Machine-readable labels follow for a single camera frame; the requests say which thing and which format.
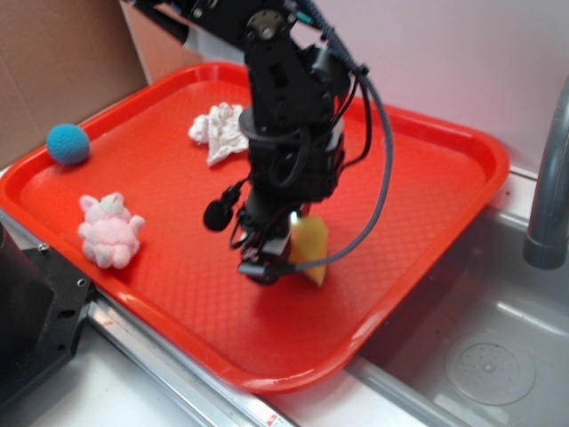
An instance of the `gray faucet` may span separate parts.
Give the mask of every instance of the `gray faucet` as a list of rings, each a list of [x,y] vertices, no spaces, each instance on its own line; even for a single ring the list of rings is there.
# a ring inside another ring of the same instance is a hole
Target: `gray faucet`
[[[549,129],[532,214],[525,233],[524,258],[552,270],[565,262],[569,242],[569,77]]]

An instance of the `blue ball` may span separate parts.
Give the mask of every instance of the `blue ball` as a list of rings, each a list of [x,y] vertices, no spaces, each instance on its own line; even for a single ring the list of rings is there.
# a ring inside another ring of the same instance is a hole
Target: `blue ball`
[[[87,133],[76,125],[54,126],[47,134],[46,145],[53,160],[63,165],[77,165],[91,154]]]

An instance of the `pink stuffed toy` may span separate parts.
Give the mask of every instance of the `pink stuffed toy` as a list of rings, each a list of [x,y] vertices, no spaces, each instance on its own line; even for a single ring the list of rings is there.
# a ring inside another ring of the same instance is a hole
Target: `pink stuffed toy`
[[[139,250],[137,236],[144,227],[144,219],[131,215],[120,193],[109,194],[101,201],[81,196],[79,205],[85,212],[85,222],[78,230],[84,239],[85,256],[102,269],[126,267]]]

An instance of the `orange tray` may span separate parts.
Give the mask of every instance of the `orange tray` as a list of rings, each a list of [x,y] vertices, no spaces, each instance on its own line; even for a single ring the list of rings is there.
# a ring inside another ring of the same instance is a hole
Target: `orange tray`
[[[389,109],[394,172],[373,233],[328,267],[321,288],[302,275],[258,286],[236,271],[230,228],[215,234],[202,225],[208,203],[248,173],[246,153],[210,168],[208,148],[188,137],[194,118],[223,101],[250,103],[244,68],[172,74],[82,124],[92,141],[83,164],[55,164],[45,148],[23,158],[0,181],[0,206],[221,379],[261,394],[298,390],[348,363],[499,189],[509,160],[483,133]],[[364,144],[363,110],[356,100],[345,116],[348,159]],[[367,223],[382,170],[376,123],[370,156],[312,206],[330,230],[330,253]],[[78,200],[113,191],[147,225],[126,269],[100,270],[81,250]]]

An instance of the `sink drain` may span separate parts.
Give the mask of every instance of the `sink drain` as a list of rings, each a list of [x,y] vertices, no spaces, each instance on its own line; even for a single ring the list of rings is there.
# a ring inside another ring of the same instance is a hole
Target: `sink drain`
[[[507,405],[533,387],[530,355],[513,342],[490,334],[461,338],[446,355],[446,373],[466,397],[486,405]]]

